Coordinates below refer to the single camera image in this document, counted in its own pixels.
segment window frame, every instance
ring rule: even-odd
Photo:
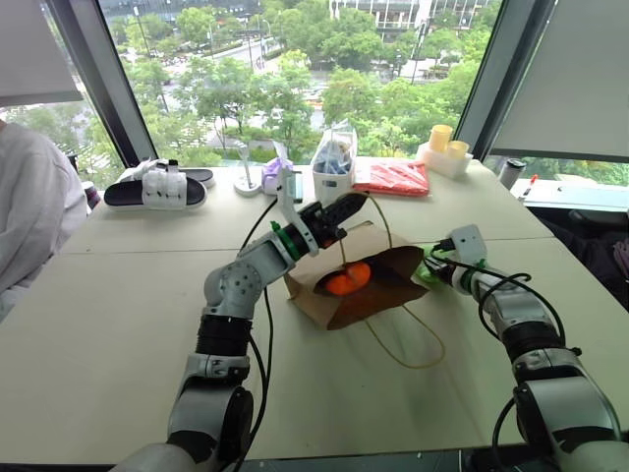
[[[556,0],[502,0],[485,56],[454,133],[454,139],[470,144],[475,159],[483,161],[488,154],[497,153],[491,147],[555,4]]]
[[[46,0],[125,167],[158,156],[97,0]]]

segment white stand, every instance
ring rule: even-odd
[[[243,197],[254,197],[261,192],[262,185],[258,182],[252,181],[248,163],[249,150],[247,149],[247,145],[244,143],[239,143],[239,154],[245,164],[245,175],[241,175],[238,179],[236,179],[234,182],[234,190],[238,195],[242,195]]]

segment white table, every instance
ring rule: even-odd
[[[306,166],[305,203],[315,199],[313,179]],[[272,201],[259,195],[238,196],[232,187],[242,168],[214,169],[216,185],[208,191],[207,202],[194,211],[115,211],[97,206],[89,224],[81,228],[63,249],[64,254],[136,253],[155,251],[201,251],[239,249],[257,217]],[[421,199],[377,197],[391,227],[407,241],[442,239],[452,228],[475,222],[486,239],[546,238],[552,236],[495,176],[473,161],[463,181],[429,174],[430,195]],[[274,208],[267,221],[283,221]],[[379,216],[367,202],[361,213],[348,220],[352,226],[365,219],[379,224]],[[261,225],[257,236],[268,231]]]
[[[106,228],[105,221],[91,221],[81,239],[92,224]],[[109,222],[123,227],[116,219]],[[433,230],[423,220],[408,224]],[[392,226],[398,233],[404,228],[400,222]],[[140,241],[140,233],[136,228],[129,239]],[[196,342],[204,278],[236,252],[114,251],[96,234],[94,247],[101,251],[55,258],[0,324],[0,462],[112,463],[164,440],[185,360]],[[181,234],[187,240],[187,233]],[[424,232],[417,234],[422,239]],[[156,237],[164,246],[169,243]],[[240,241],[238,235],[231,244]],[[563,318],[569,344],[583,348],[586,367],[621,424],[629,425],[624,380],[629,317],[624,310],[551,237],[494,239],[487,248],[493,266],[533,275],[532,286]],[[409,371],[381,351],[363,324],[322,331],[286,301],[283,282],[273,284],[270,295],[272,382],[249,458],[489,444],[514,381],[504,349],[483,330],[470,297],[441,286],[409,304],[448,349],[441,365]],[[401,311],[378,315],[373,323],[384,342],[410,362],[437,354],[429,335]],[[262,306],[254,336],[265,352]],[[258,404],[256,368],[247,386]],[[512,421],[502,437],[506,443],[521,441]]]
[[[511,188],[520,197],[529,187],[530,179],[518,179]],[[538,180],[525,200],[527,207],[595,209],[626,211],[629,188],[585,181]]]

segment yellow cup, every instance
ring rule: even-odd
[[[451,136],[452,127],[448,125],[434,125],[430,131],[429,148],[437,152],[446,152]]]
[[[465,157],[465,153],[470,148],[470,145],[464,141],[451,141],[448,143],[448,155],[455,159],[462,159]]]

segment white slipper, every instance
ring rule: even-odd
[[[105,191],[105,203],[115,209],[183,209],[205,203],[207,191],[198,180],[186,177],[170,160],[166,169],[154,166],[141,180],[113,184]]]

